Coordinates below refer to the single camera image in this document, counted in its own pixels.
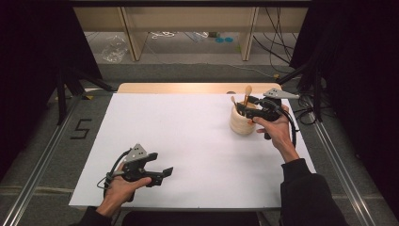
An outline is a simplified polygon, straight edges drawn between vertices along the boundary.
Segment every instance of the blue object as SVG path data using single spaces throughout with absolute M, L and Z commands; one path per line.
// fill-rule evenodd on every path
M 232 38 L 227 37 L 227 38 L 225 39 L 225 41 L 226 41 L 226 42 L 232 42 Z
M 215 41 L 218 42 L 218 43 L 221 43 L 221 42 L 223 42 L 224 40 L 223 40 L 223 38 L 216 38 Z

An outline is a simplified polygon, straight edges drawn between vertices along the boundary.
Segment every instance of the metal rail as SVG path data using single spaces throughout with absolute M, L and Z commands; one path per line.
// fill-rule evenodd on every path
M 72 112 L 76 108 L 81 96 L 75 96 L 72 98 L 71 105 L 68 109 L 68 114 L 65 117 L 65 120 L 56 127 L 56 130 L 53 132 L 53 135 L 48 142 L 43 154 L 41 155 L 38 163 L 36 164 L 35 168 L 33 169 L 32 173 L 29 176 L 29 179 L 25 183 L 21 193 L 18 195 L 17 200 L 11 206 L 8 211 L 6 220 L 3 223 L 3 226 L 15 226 L 18 225 L 21 217 L 23 216 L 24 210 L 26 209 L 27 205 L 29 204 L 35 188 L 37 187 L 43 173 L 45 172 L 50 160 L 52 159 L 53 153 L 58 146 L 59 141 L 62 138 L 62 135 L 67 127 Z
M 310 117 L 314 120 L 314 114 L 310 114 Z M 334 144 L 331 141 L 331 138 L 328 135 L 328 132 L 324 126 L 324 124 L 320 121 L 315 123 L 315 130 L 317 135 L 319 136 L 320 140 L 323 143 L 323 146 L 326 150 L 329 160 L 331 161 L 332 166 L 335 169 L 335 172 L 338 175 L 338 178 L 343 185 L 343 189 L 346 192 L 346 195 L 349 201 L 352 203 L 352 206 L 358 215 L 359 221 L 363 226 L 373 226 L 375 222 L 370 214 L 370 210 L 361 197 L 360 192 L 355 186 L 351 176 L 349 175 L 340 155 L 338 154 L 337 150 L 335 149 Z

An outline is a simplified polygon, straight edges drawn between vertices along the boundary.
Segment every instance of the forearm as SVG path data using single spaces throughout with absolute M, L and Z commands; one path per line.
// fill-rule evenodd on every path
M 326 179 L 309 171 L 304 159 L 282 165 L 281 214 L 285 226 L 347 225 Z

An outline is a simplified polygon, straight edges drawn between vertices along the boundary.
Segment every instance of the paintbrush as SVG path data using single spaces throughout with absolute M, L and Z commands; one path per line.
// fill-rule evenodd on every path
M 244 98 L 244 105 L 247 106 L 248 104 L 248 96 L 250 95 L 250 93 L 252 92 L 252 86 L 248 85 L 246 87 L 246 97 Z
M 234 103 L 235 110 L 237 111 L 237 113 L 241 115 L 240 111 L 238 111 L 237 103 L 235 102 L 234 96 L 231 97 L 231 101 Z

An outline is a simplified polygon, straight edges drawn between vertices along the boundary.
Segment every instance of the cup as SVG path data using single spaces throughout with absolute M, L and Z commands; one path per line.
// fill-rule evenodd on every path
M 247 107 L 256 108 L 256 105 L 252 103 L 247 103 Z M 231 108 L 231 116 L 230 116 L 230 128 L 236 134 L 239 135 L 249 135 L 255 130 L 255 123 L 248 123 L 249 119 L 245 116 L 240 115 L 237 112 L 235 106 Z

